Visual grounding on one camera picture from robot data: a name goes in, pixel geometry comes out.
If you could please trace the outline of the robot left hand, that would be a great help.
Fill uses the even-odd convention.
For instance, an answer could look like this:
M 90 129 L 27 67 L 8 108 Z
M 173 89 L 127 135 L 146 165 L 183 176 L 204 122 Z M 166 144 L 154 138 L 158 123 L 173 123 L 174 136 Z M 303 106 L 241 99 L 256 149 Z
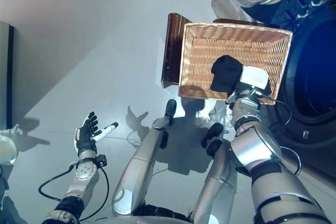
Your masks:
M 94 112 L 90 112 L 84 119 L 82 126 L 75 130 L 74 146 L 77 155 L 80 156 L 85 151 L 97 153 L 96 143 L 109 135 L 118 126 L 118 122 L 113 122 L 104 128 L 98 129 L 98 117 Z

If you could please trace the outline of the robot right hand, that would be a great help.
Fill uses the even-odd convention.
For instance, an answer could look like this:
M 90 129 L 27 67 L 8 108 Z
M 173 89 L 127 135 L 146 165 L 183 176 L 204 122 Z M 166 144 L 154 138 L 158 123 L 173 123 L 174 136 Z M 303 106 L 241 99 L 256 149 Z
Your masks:
M 269 74 L 267 71 L 253 67 L 242 66 L 238 77 L 233 83 L 233 88 L 230 95 L 249 95 L 252 97 L 262 97 L 263 95 L 271 94 L 271 86 Z

